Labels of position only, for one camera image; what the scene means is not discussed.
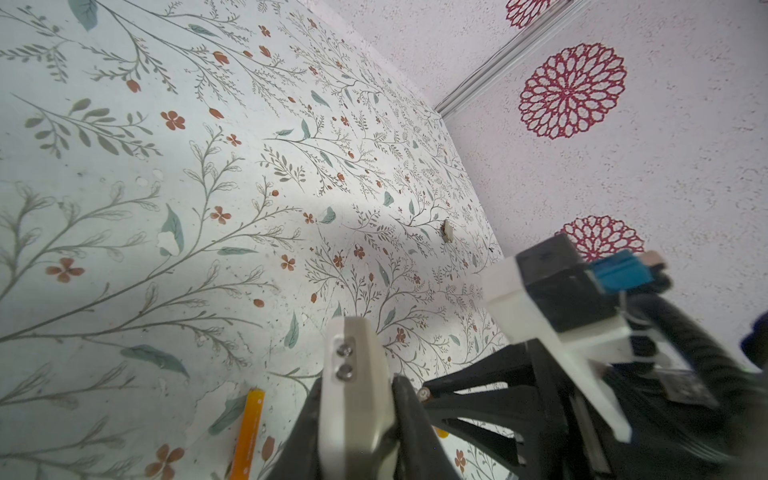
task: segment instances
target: small white object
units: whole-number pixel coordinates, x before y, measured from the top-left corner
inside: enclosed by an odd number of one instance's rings
[[[440,226],[440,234],[442,235],[444,242],[451,243],[453,241],[453,226],[451,225],[451,222],[447,220],[443,221]]]

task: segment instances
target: cable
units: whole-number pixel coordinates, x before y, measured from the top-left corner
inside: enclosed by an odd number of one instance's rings
[[[733,460],[723,449],[708,445],[689,433],[682,425],[670,418],[667,413],[656,407],[645,396],[639,393],[616,369],[608,367],[603,380],[610,386],[616,396],[621,399],[623,407],[630,407],[642,415],[650,424],[656,426],[666,437],[676,445],[704,461],[723,464]]]
[[[674,305],[657,295],[641,293],[627,298],[627,311],[650,321],[669,339],[728,415],[743,421],[753,409],[766,408],[765,390]]]

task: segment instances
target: floral wallpaper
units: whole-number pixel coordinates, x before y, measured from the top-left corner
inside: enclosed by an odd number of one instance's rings
[[[3,478],[225,478],[254,387],[262,478],[331,316],[370,319],[415,386],[505,344],[478,287],[501,251],[442,119],[303,6],[0,22]]]

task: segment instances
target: red flower print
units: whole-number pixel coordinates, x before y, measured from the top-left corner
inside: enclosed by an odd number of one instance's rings
[[[243,144],[243,142],[237,140],[237,136],[235,134],[231,134],[229,137],[227,137],[227,141],[230,142],[233,147]]]
[[[72,264],[74,263],[74,258],[61,258],[58,261],[63,268],[59,268],[57,266],[49,266],[45,269],[45,272],[48,275],[58,275],[56,277],[56,280],[62,283],[69,283],[69,276],[80,276],[83,273],[85,273],[84,268],[72,268]]]
[[[177,128],[179,130],[183,130],[186,128],[184,126],[184,117],[179,117],[179,114],[173,110],[169,111],[168,113],[163,111],[160,113],[160,116],[167,120],[167,122],[165,122],[165,126],[171,130],[176,130]]]
[[[216,60],[219,63],[221,63],[222,65],[224,65],[224,64],[228,65],[230,63],[230,59],[227,58],[227,56],[225,54],[221,53],[220,51],[215,51],[214,52],[214,58],[216,58]]]
[[[184,449],[174,449],[170,453],[169,451],[170,447],[167,443],[157,449],[155,455],[160,461],[147,465],[147,467],[144,469],[144,475],[146,475],[147,478],[154,478],[160,472],[163,472],[161,480],[171,480],[174,475],[176,475],[176,472],[174,472],[169,464],[181,460],[181,458],[184,456]]]
[[[608,216],[590,215],[577,218],[563,225],[560,231],[568,235],[576,250],[588,262],[607,257],[619,250],[631,250],[635,253],[645,251],[645,241],[637,236],[635,230]]]
[[[464,458],[464,452],[456,450],[456,458],[453,459],[453,462],[462,470],[462,473],[464,473],[464,466],[467,465],[467,459]]]
[[[296,264],[296,259],[292,258],[288,260],[287,255],[283,255],[281,258],[283,259],[283,262],[280,264],[280,266],[283,268],[283,270],[287,268],[289,272],[293,272],[293,266]]]
[[[232,218],[232,215],[224,213],[224,209],[222,207],[214,207],[214,210],[216,211],[215,214],[211,214],[210,217],[216,220],[219,219],[219,223],[222,225],[227,224],[227,220]]]
[[[549,8],[551,3],[552,0],[509,0],[507,20],[511,22],[511,26],[523,28]]]
[[[525,82],[520,119],[539,137],[570,137],[605,119],[627,70],[613,48],[580,44],[552,55]]]

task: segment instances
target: orange flower print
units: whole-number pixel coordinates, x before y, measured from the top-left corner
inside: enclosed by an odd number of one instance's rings
[[[293,265],[296,264],[296,259],[292,258],[288,260],[287,255],[283,255],[282,258],[283,258],[283,262],[280,264],[280,266],[283,268],[283,270],[287,268],[289,272],[293,272],[293,268],[294,268]]]
[[[184,117],[179,117],[179,114],[173,110],[169,111],[168,113],[163,111],[160,113],[160,116],[167,120],[167,122],[165,122],[165,126],[171,130],[176,130],[177,128],[179,130],[183,130],[186,128],[184,126]]]
[[[275,438],[270,436],[264,440],[264,445],[261,447],[261,459],[265,462],[270,459],[272,452],[275,451]]]
[[[56,280],[62,283],[69,283],[69,276],[80,276],[83,273],[85,273],[84,268],[72,268],[72,264],[74,263],[74,258],[61,258],[58,261],[63,268],[59,268],[57,266],[49,266],[45,269],[45,272],[48,275],[58,275],[56,277]]]
[[[232,218],[232,215],[224,213],[224,209],[222,207],[214,207],[214,210],[216,211],[215,214],[211,214],[210,217],[216,220],[219,219],[219,223],[222,225],[227,224],[227,220]]]
[[[169,464],[181,460],[181,458],[184,456],[184,449],[174,449],[170,453],[169,451],[170,447],[167,443],[157,449],[155,455],[160,461],[147,465],[147,467],[144,469],[144,475],[146,475],[147,478],[155,478],[160,472],[163,472],[161,480],[171,480],[174,475],[176,475],[176,472],[174,472]]]
[[[225,54],[221,53],[220,51],[215,51],[214,52],[214,58],[216,58],[216,60],[219,63],[221,63],[222,65],[224,65],[224,64],[228,65],[230,63],[230,59],[227,58],[227,56]]]
[[[231,134],[229,137],[227,137],[227,141],[230,142],[233,147],[243,144],[243,142],[237,140],[237,136],[235,134]]]
[[[464,458],[464,452],[456,450],[456,458],[453,459],[453,462],[462,470],[462,473],[464,473],[464,466],[467,465],[467,459]]]

